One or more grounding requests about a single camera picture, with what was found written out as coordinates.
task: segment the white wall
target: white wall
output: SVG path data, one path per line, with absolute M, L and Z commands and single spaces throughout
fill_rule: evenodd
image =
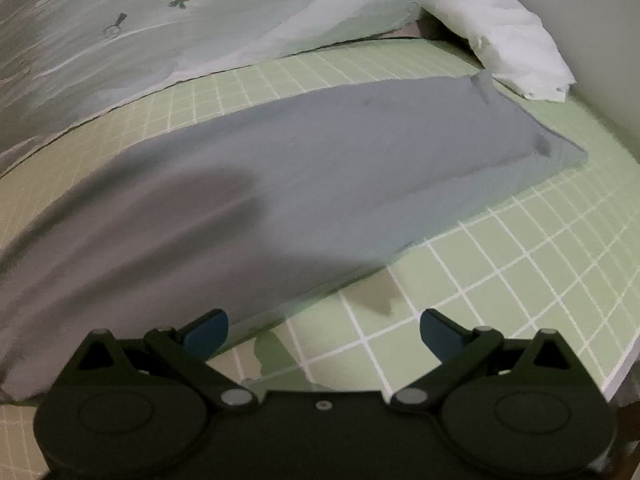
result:
M 520 1 L 540 16 L 556 40 L 584 98 L 624 128 L 637 150 L 640 0 Z

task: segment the green cutting mat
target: green cutting mat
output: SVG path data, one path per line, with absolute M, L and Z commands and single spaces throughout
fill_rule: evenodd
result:
M 388 78 L 460 76 L 478 66 L 447 44 L 336 46 L 181 83 L 64 135 L 0 179 L 0 247 L 115 153 L 152 136 L 268 100 Z M 436 307 L 506 336 L 557 328 L 606 388 L 640 335 L 640 166 L 574 96 L 526 102 L 590 152 L 569 170 L 488 208 L 395 263 L 301 310 L 210 364 L 258 392 L 372 388 L 386 396 L 438 364 L 418 318 Z M 0 407 L 0 480 L 46 470 L 33 408 Z

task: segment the white tissue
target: white tissue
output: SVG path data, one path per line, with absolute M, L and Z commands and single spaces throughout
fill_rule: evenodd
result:
M 467 38 L 494 77 L 532 100 L 564 102 L 575 83 L 540 18 L 518 0 L 423 0 L 422 6 Z

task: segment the gray cloth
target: gray cloth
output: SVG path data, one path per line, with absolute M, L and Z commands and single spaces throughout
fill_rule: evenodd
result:
M 0 386 L 45 390 L 94 328 L 137 337 L 215 307 L 258 328 L 584 160 L 488 72 L 325 89 L 145 140 L 0 256 Z

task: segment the light blue cloth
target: light blue cloth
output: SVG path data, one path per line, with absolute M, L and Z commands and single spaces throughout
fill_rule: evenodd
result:
M 386 32 L 421 11 L 421 0 L 176 1 L 0 0 L 0 174 L 27 147 L 177 81 Z

